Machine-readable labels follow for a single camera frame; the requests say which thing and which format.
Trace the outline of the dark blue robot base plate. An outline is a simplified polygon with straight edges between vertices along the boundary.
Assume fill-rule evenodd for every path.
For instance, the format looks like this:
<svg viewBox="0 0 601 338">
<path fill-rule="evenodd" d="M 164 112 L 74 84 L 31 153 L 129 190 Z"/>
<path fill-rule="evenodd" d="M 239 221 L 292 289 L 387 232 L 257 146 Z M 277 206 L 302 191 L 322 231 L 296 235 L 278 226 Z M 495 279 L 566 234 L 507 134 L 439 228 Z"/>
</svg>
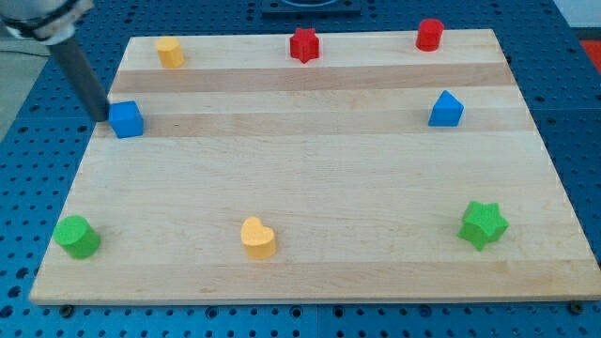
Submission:
<svg viewBox="0 0 601 338">
<path fill-rule="evenodd" d="M 262 0 L 261 15 L 267 18 L 285 15 L 360 14 L 362 0 Z"/>
</svg>

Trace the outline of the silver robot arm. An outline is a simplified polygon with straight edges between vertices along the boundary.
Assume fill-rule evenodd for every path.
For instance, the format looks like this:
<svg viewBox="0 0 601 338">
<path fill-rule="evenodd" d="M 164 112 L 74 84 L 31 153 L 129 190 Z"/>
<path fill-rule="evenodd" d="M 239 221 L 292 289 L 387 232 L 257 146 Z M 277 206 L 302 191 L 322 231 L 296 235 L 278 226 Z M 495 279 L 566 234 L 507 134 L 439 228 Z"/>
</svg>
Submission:
<svg viewBox="0 0 601 338">
<path fill-rule="evenodd" d="M 46 46 L 90 118 L 101 122 L 107 94 L 75 37 L 75 23 L 93 7 L 92 0 L 1 0 L 1 22 L 15 38 Z"/>
</svg>

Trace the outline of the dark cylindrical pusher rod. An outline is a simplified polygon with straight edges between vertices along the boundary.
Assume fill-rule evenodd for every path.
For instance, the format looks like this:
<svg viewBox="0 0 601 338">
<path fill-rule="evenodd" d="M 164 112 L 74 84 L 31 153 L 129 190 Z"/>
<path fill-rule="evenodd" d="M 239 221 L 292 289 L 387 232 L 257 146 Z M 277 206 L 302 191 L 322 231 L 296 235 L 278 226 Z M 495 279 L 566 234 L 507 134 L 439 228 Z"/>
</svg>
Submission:
<svg viewBox="0 0 601 338">
<path fill-rule="evenodd" d="M 55 63 L 70 82 L 89 117 L 96 122 L 106 121 L 109 101 L 96 72 L 75 37 L 48 47 Z"/>
</svg>

